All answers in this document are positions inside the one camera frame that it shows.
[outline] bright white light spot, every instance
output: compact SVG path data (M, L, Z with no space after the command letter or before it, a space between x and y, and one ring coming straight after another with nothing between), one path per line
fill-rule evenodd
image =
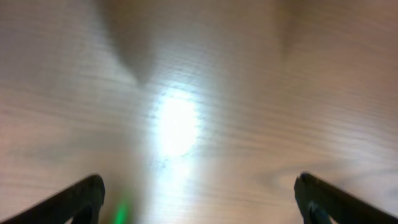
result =
M173 90L163 96L159 108L160 153L166 158L185 155L198 137L198 116L191 94Z

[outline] green light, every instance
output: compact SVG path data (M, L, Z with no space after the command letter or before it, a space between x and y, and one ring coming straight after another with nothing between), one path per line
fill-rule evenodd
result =
M125 224L128 216L128 207L126 202L119 204L119 208L116 212L116 217L114 219L114 224Z

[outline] wooden surface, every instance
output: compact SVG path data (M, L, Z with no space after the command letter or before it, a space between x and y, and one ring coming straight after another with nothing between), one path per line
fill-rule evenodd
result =
M0 218L301 223L303 170L398 214L392 1L0 0Z

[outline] black object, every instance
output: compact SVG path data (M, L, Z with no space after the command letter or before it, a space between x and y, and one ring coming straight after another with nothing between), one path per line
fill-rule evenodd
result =
M91 175L2 224L64 224L71 218L72 224L95 224L104 197L102 178Z
M398 223L398 219L355 198L309 173L294 184L304 224Z

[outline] brown wooden floor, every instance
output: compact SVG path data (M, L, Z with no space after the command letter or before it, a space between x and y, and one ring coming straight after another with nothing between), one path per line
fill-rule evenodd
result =
M303 170L398 215L397 12L0 0L0 219L93 172L102 223L301 223Z

